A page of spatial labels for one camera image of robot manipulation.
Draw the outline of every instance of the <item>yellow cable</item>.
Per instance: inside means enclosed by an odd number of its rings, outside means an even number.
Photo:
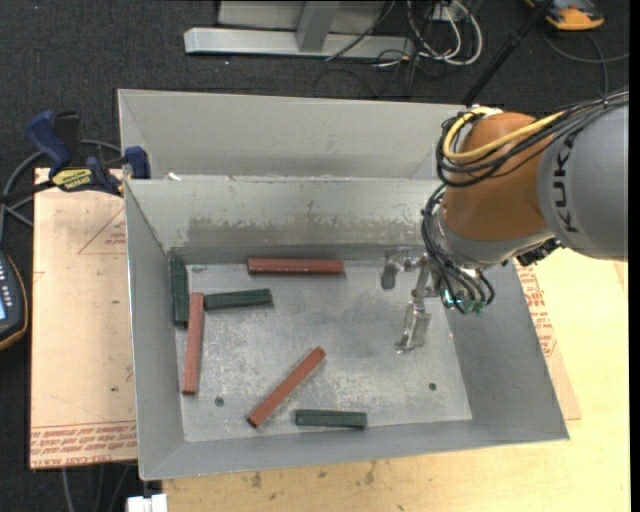
[[[471,109],[469,112],[461,116],[460,119],[458,119],[455,123],[453,123],[453,125],[445,135],[445,138],[442,144],[442,152],[444,156],[447,159],[449,159],[451,162],[458,163],[458,164],[465,164],[468,162],[479,160],[482,157],[488,155],[491,151],[494,151],[495,149],[498,149],[499,147],[504,146],[505,144],[511,142],[514,139],[517,139],[518,137],[529,135],[532,132],[538,131],[540,128],[555,121],[555,119],[557,119],[563,113],[563,112],[557,112],[547,117],[543,117],[542,119],[539,119],[534,123],[528,124],[527,126],[523,126],[522,128],[520,128],[519,130],[516,130],[513,133],[505,135],[504,137],[500,137],[499,139],[496,139],[493,142],[485,144],[484,146],[476,148],[472,151],[466,151],[464,153],[455,153],[449,149],[451,146],[451,142],[453,141],[453,138],[462,129],[462,127],[471,120],[472,117],[474,117],[477,114],[491,115],[491,114],[499,114],[501,112],[502,110],[500,109],[492,109],[488,107],[477,107],[477,108]]]

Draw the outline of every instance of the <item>orange object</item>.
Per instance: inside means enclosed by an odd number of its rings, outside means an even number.
[[[529,7],[536,8],[540,0],[524,0]],[[546,20],[558,30],[592,30],[604,23],[604,14],[591,0],[577,0],[564,6],[563,2],[549,9]]]
[[[183,395],[195,395],[198,390],[203,311],[204,294],[192,293],[189,300],[189,327],[187,328],[187,347],[184,354],[184,375],[182,376]]]
[[[250,274],[342,274],[342,260],[249,258]]]
[[[478,121],[462,141],[462,151],[472,151],[523,128],[535,119],[526,114],[503,112]],[[512,149],[516,139],[495,151],[496,158]],[[442,211],[447,227],[469,240],[495,242],[513,240],[538,233],[547,225],[538,206],[537,176],[540,149],[548,140],[507,160],[493,179],[472,187],[447,187]],[[464,181],[466,175],[452,180]]]
[[[265,400],[254,409],[247,421],[252,427],[258,428],[278,405],[309,375],[325,358],[325,352],[320,347],[315,348],[289,376],[284,379]]]

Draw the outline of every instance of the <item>gray metal tray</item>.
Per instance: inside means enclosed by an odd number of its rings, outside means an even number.
[[[127,250],[140,476],[162,479],[566,439],[515,270],[488,272],[482,315],[435,301],[424,347],[393,348],[415,274],[379,287],[385,250],[422,251],[434,180],[210,177],[130,181]],[[198,395],[180,393],[167,253],[202,291],[271,288],[269,310],[207,314]],[[342,278],[249,278],[248,257],[339,258]],[[257,403],[314,346],[327,358],[259,429]],[[435,384],[435,391],[429,384]],[[215,399],[224,400],[223,406]],[[357,408],[371,427],[293,425],[296,407]]]

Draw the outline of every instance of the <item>metal bar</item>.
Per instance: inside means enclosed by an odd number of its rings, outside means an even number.
[[[367,413],[299,409],[296,411],[296,425],[309,427],[365,428],[367,426]]]
[[[296,29],[298,48],[303,52],[322,50],[340,2],[305,2]]]
[[[169,274],[171,275],[173,324],[186,327],[189,322],[187,268],[184,261],[174,253],[169,254]]]
[[[330,57],[353,42],[351,34],[328,34],[318,51],[298,47],[296,33],[277,30],[244,30],[228,28],[192,28],[184,33],[187,54],[288,55],[298,57]],[[413,44],[406,37],[366,36],[342,57],[375,59],[392,51],[410,54]]]
[[[239,292],[212,293],[204,297],[205,311],[241,308],[246,306],[268,306],[273,304],[271,290],[246,290]]]

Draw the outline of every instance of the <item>yellow clamp label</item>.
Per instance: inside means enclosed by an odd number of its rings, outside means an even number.
[[[93,172],[91,169],[83,167],[62,169],[51,181],[58,187],[72,190],[76,187],[93,183]]]

